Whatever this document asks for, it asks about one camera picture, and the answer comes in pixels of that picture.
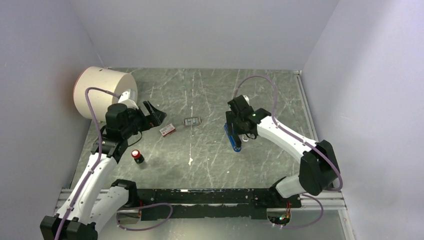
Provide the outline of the blue black stapler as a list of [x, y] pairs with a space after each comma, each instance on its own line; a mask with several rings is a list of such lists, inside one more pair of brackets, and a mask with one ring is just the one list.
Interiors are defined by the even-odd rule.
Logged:
[[229, 132], [229, 128], [228, 128], [227, 124], [224, 125], [224, 130], [225, 130], [225, 133], [226, 133], [226, 135], [229, 139], [229, 142], [231, 144], [232, 149], [236, 153], [240, 152], [242, 150], [242, 142], [241, 142], [240, 137], [239, 136], [235, 137], [234, 135], [231, 135], [230, 132]]

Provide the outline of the red white staple box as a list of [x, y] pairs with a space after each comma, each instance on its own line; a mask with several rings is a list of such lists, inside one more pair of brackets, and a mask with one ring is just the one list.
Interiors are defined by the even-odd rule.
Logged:
[[160, 131], [160, 133], [163, 137], [166, 137], [166, 136], [174, 133], [176, 131], [176, 128], [172, 123], [170, 123], [170, 124], [164, 126], [163, 128], [161, 128], [159, 131]]

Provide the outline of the staple box tray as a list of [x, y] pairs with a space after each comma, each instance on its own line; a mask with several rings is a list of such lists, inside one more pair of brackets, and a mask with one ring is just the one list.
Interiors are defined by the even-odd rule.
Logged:
[[200, 125], [201, 123], [202, 123], [201, 118], [197, 116], [183, 119], [183, 124], [185, 127], [197, 126], [197, 125]]

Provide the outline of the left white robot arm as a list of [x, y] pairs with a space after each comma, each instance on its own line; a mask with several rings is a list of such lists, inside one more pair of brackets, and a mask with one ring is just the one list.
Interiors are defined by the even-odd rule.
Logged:
[[116, 180], [106, 196], [102, 186], [120, 162], [133, 135], [158, 127], [167, 114], [149, 101], [143, 102], [148, 115], [132, 100], [114, 103], [107, 108], [105, 126], [99, 130], [83, 175], [54, 216], [45, 216], [40, 231], [45, 240], [96, 240], [109, 219], [121, 207], [139, 205], [136, 183]]

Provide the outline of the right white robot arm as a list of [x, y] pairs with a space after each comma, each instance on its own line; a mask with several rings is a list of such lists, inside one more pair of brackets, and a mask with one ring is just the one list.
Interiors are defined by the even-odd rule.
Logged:
[[271, 187], [273, 191], [269, 199], [275, 207], [282, 207], [294, 195], [317, 196], [340, 176], [334, 149], [328, 141], [307, 138], [276, 120], [269, 111], [263, 108], [254, 110], [243, 95], [227, 104], [229, 110], [225, 113], [224, 129], [235, 152], [242, 149], [241, 136], [253, 140], [262, 137], [299, 163], [298, 175], [283, 177]]

